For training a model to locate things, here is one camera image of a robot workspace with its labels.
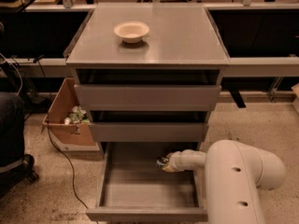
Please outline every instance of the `gray cabinet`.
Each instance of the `gray cabinet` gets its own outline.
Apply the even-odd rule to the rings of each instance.
[[[149,36],[124,44],[113,34],[122,21],[147,23]],[[91,220],[206,221],[197,173],[162,172],[156,160],[205,140],[228,65],[213,29],[197,4],[94,11],[67,60],[93,139],[105,150]]]

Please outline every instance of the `white cable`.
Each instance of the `white cable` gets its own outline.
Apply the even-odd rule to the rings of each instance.
[[[7,58],[6,58],[4,55],[2,55],[2,53],[0,53],[0,56],[2,56],[2,58],[3,58],[8,64],[10,64],[10,65],[16,70],[16,72],[17,72],[18,75],[19,75],[19,78],[20,78],[20,81],[21,81],[20,88],[19,88],[19,90],[18,90],[18,92],[17,92],[17,96],[19,96],[19,93],[20,93],[21,88],[22,88],[22,77],[21,77],[21,74],[20,74],[20,72],[18,71],[17,67],[16,67],[13,63],[10,63],[10,62],[7,60]]]

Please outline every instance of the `metal leg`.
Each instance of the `metal leg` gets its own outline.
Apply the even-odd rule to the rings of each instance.
[[[278,86],[280,85],[283,78],[284,77],[276,77],[267,93],[267,95],[272,103],[276,102],[275,95],[278,91]]]

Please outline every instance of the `cardboard box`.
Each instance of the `cardboard box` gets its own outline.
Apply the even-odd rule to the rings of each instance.
[[[43,125],[49,128],[50,137],[57,148],[64,151],[99,151],[93,141],[89,125],[64,124],[74,106],[79,105],[74,90],[75,80],[66,78],[59,89]]]
[[[297,110],[297,112],[299,113],[299,83],[297,85],[293,86],[292,90],[297,95],[297,97],[292,102],[292,105],[295,108],[295,110]]]

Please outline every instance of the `cabinet top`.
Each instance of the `cabinet top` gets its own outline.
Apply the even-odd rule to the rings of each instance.
[[[143,42],[126,44],[113,30],[126,21],[149,26]],[[66,61],[71,66],[226,66],[228,56],[200,4],[99,4]]]

